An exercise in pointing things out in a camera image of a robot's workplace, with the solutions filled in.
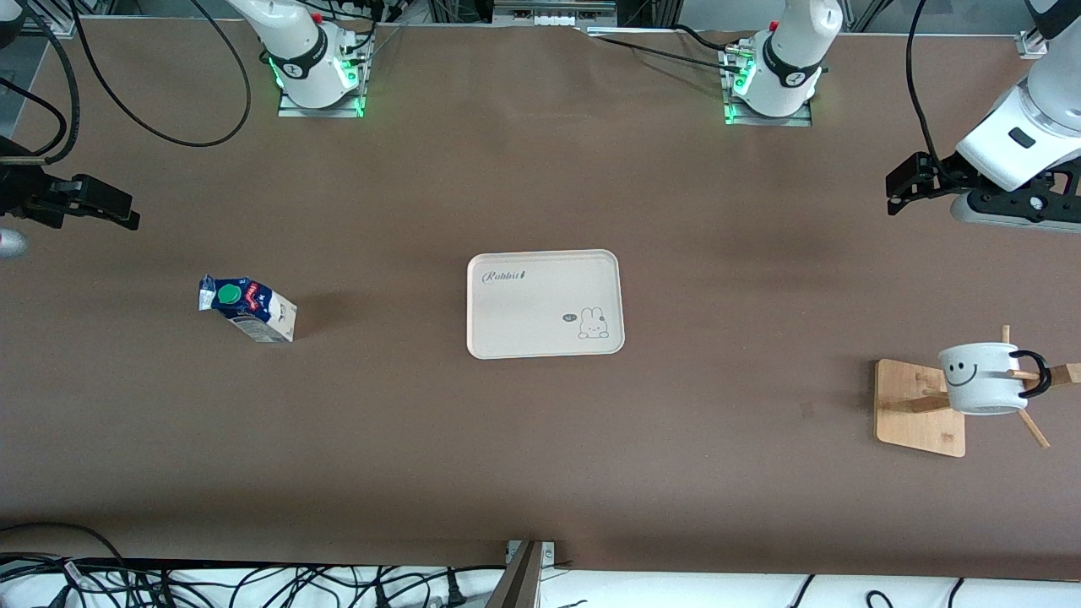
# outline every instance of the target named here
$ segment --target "white tray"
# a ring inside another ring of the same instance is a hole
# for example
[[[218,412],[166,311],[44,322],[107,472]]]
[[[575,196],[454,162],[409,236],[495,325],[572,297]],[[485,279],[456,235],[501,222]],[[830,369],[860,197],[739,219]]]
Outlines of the white tray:
[[[611,355],[623,347],[610,251],[484,253],[469,262],[466,346],[478,359]]]

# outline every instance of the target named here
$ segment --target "green cap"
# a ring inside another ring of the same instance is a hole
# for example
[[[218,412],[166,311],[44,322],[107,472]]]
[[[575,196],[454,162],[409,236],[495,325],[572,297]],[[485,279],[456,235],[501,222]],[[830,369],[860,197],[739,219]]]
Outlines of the green cap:
[[[222,304],[236,304],[240,301],[240,288],[235,285],[223,286],[217,290],[217,300]]]

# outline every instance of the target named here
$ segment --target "smiley face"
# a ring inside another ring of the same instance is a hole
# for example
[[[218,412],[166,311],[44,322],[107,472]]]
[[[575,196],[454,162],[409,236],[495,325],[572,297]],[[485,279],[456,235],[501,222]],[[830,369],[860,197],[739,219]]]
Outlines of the smiley face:
[[[943,371],[946,374],[946,384],[956,388],[958,386],[964,386],[975,380],[976,372],[979,371],[979,364],[965,366],[963,361],[958,361],[956,364],[949,364]]]

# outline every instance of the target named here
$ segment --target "wooden base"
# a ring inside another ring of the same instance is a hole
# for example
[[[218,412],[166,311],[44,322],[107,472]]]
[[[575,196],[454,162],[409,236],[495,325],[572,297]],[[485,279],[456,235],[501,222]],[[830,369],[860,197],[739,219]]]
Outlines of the wooden base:
[[[913,412],[912,402],[946,392],[942,370],[881,359],[875,366],[875,436],[926,452],[964,455],[964,414],[952,409]]]

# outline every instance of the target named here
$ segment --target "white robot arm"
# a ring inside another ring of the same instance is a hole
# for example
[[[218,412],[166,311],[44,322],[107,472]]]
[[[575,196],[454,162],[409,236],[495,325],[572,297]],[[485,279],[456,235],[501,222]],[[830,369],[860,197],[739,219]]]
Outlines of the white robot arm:
[[[1081,232],[1081,1],[1026,3],[1047,54],[957,154],[937,161],[917,153],[886,177],[891,215],[913,200],[956,194],[951,213],[962,222]]]
[[[837,0],[787,0],[776,29],[751,39],[753,64],[733,92],[759,114],[795,114],[814,95],[822,60],[841,31],[843,17]]]
[[[357,35],[317,23],[294,0],[226,0],[248,19],[270,55],[285,94],[298,106],[322,108],[360,83]]]

